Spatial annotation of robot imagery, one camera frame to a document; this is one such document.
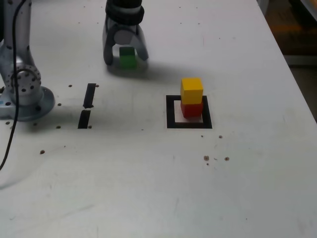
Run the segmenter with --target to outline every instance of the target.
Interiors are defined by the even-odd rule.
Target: floor
[[[291,71],[317,121],[317,67],[291,68]]]
[[[288,0],[270,0],[267,13],[272,10],[283,10],[290,6]],[[317,67],[291,67],[291,71],[317,121]]]

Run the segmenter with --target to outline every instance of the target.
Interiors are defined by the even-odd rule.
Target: black tape
[[[95,95],[95,89],[96,89],[95,83],[89,83],[87,85],[86,96],[85,96],[84,105],[83,105],[85,109],[94,107],[93,100]]]
[[[78,123],[78,129],[87,129],[90,118],[90,111],[82,110]]]

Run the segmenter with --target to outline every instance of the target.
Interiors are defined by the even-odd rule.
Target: stacked cubes
[[[200,117],[203,112],[203,84],[200,78],[183,78],[181,109],[184,118]]]
[[[122,69],[136,69],[137,60],[133,47],[120,47],[120,65]]]

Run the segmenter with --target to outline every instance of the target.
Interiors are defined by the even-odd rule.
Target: white table
[[[62,106],[18,124],[0,237],[316,237],[317,125],[257,2],[144,0],[149,70],[119,76],[105,4],[33,2],[33,56]],[[202,79],[213,129],[166,128],[182,77]],[[92,129],[78,130],[88,83]]]

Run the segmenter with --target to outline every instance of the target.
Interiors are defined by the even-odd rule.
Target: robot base
[[[39,119],[53,109],[55,105],[53,92],[46,87],[41,87],[41,90],[43,91],[43,96],[37,104],[19,107],[18,121]],[[14,119],[14,115],[15,104],[5,89],[0,97],[0,119]]]

